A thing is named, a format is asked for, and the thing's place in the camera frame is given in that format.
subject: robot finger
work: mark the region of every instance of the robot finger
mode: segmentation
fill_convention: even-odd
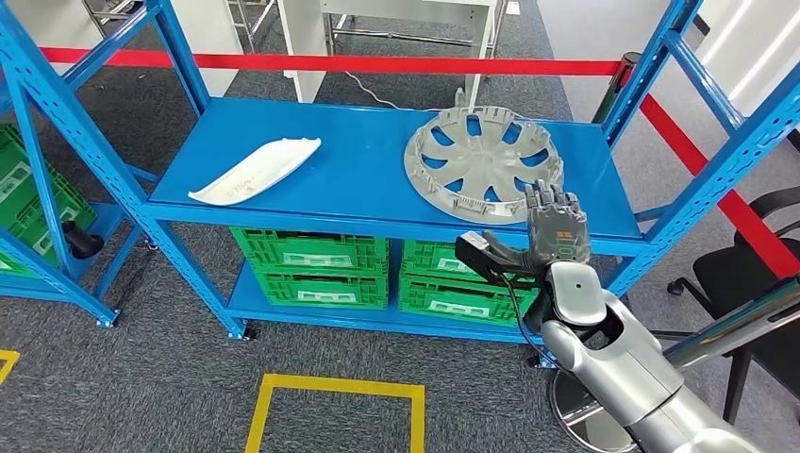
[[[525,184],[525,204],[529,210],[539,206],[539,195],[532,184]]]
[[[577,201],[577,195],[572,192],[567,192],[567,198],[570,201],[570,207],[574,212],[580,212],[580,202]]]
[[[549,186],[544,184],[544,180],[540,179],[536,181],[536,185],[539,189],[539,197],[541,199],[542,207],[546,208],[549,205],[553,204],[553,192]]]
[[[553,190],[553,196],[556,200],[556,204],[559,206],[568,206],[567,195],[564,193],[563,189],[559,186],[551,185],[550,188]]]

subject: blue metal shelf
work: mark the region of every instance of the blue metal shelf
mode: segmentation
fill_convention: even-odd
[[[396,288],[390,291],[389,307],[386,310],[316,309],[272,305],[258,286],[253,271],[247,263],[239,272],[239,278],[225,312],[237,318],[262,321],[360,328],[504,343],[521,344],[525,342],[517,327],[498,327],[439,316],[404,313],[397,309]],[[531,334],[531,338],[537,344],[542,344],[541,337]]]
[[[125,212],[119,205],[109,203],[90,204],[97,213],[97,217],[87,231],[107,240],[125,219]],[[97,260],[97,255],[85,260],[76,260],[73,257],[69,257],[68,260],[74,264],[73,269],[76,271],[75,281],[79,281]],[[73,302],[69,295],[57,291],[52,285],[36,277],[0,275],[0,295],[46,299],[56,302]]]
[[[256,99],[213,98],[144,211],[161,220],[366,234],[452,242],[483,226],[428,204],[408,183],[408,137],[436,113]],[[564,159],[566,190],[589,216],[592,250],[636,256],[645,246],[600,126],[540,121]],[[281,138],[320,138],[320,149],[270,190],[233,207],[187,196],[259,146]],[[525,224],[493,226],[527,246]]]
[[[579,195],[588,213],[593,252],[626,257],[608,283],[608,289],[616,294],[630,289],[800,123],[800,64],[746,120],[727,102],[681,38],[701,3],[700,0],[669,2],[602,125],[542,121],[564,159],[565,188]],[[136,180],[142,174],[125,165],[74,93],[75,86],[102,66],[145,22],[156,28],[198,117],[194,130],[149,197]],[[173,233],[168,221],[433,241],[453,241],[464,230],[484,226],[439,212],[408,184],[402,164],[403,150],[408,137],[434,113],[211,99],[169,0],[145,0],[144,9],[120,29],[120,33],[109,36],[62,78],[26,35],[5,1],[0,0],[0,61],[17,117],[22,118],[20,125],[26,147],[32,148],[28,154],[36,160],[32,165],[34,177],[47,208],[48,225],[51,232],[57,233],[59,256],[66,254],[66,245],[46,184],[35,127],[27,115],[28,101],[50,119],[131,221],[160,247],[231,338],[243,338],[246,319],[268,319],[520,341],[517,333],[510,330],[494,331],[492,327],[469,323],[454,325],[395,309],[370,315],[361,310],[358,313],[336,310],[333,315],[327,310],[272,307],[257,291],[252,275],[245,271],[231,299],[225,300]],[[730,138],[675,201],[645,212],[646,217],[656,222],[642,236],[611,159],[611,150],[670,55],[675,55],[680,67],[689,73]],[[323,146],[291,177],[245,203],[218,208],[188,198],[189,191],[204,187],[258,146],[283,137],[321,138]],[[522,225],[492,227],[500,240],[516,245],[525,245],[523,228]],[[70,279],[70,266],[66,266],[67,275],[50,269],[41,257],[3,230],[0,230],[0,244],[13,248],[14,257],[47,277],[59,291],[81,299],[78,305],[102,322],[113,321],[115,313],[109,312],[96,298],[87,297]],[[132,244],[129,237],[123,249],[129,250]],[[120,265],[121,261],[115,259],[109,273],[113,275]],[[104,278],[100,292],[109,282],[109,278]]]

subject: black stanchion post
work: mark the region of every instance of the black stanchion post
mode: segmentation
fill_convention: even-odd
[[[611,78],[606,95],[603,96],[603,101],[600,103],[600,108],[597,109],[594,118],[592,118],[593,123],[600,124],[606,120],[611,106],[616,102],[622,87],[627,82],[631,71],[633,71],[633,67],[639,62],[641,56],[642,54],[639,52],[627,52],[623,55],[620,68],[617,70],[617,73],[614,74],[614,77]]]

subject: white plate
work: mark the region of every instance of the white plate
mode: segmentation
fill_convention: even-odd
[[[322,142],[320,139],[283,139],[266,143],[205,188],[189,192],[189,198],[214,206],[241,203],[291,174]]]

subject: black cable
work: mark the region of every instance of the black cable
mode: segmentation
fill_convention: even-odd
[[[564,373],[566,373],[568,375],[571,374],[563,366],[561,366],[560,363],[558,363],[557,361],[554,361],[553,359],[551,359],[550,356],[547,355],[545,349],[543,349],[538,344],[533,343],[533,340],[530,339],[530,336],[528,336],[527,330],[525,329],[525,325],[523,323],[523,316],[520,313],[520,303],[517,300],[517,294],[514,293],[514,287],[511,286],[511,282],[508,281],[508,278],[506,276],[504,276],[503,274],[500,274],[500,278],[503,279],[503,283],[506,285],[506,288],[508,289],[508,295],[511,296],[511,304],[513,304],[514,313],[516,313],[516,315],[517,315],[517,327],[519,327],[520,333],[523,334],[523,338],[525,338],[525,341],[530,345],[530,347],[532,347],[534,350],[536,350],[536,352],[539,354],[540,357],[544,358],[545,360],[549,361],[550,363],[553,363],[553,365],[555,365],[556,368],[558,368],[562,372],[564,372]]]

